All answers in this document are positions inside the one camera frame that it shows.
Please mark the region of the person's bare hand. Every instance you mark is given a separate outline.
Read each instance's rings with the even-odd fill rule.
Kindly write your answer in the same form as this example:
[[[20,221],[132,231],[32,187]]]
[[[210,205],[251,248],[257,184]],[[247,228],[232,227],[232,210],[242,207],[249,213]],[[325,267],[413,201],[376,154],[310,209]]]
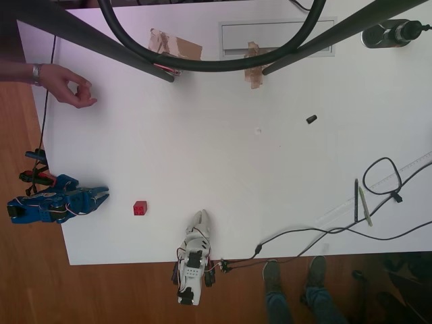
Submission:
[[[60,103],[77,109],[90,107],[97,102],[90,92],[92,84],[82,76],[56,64],[40,68],[39,81]]]

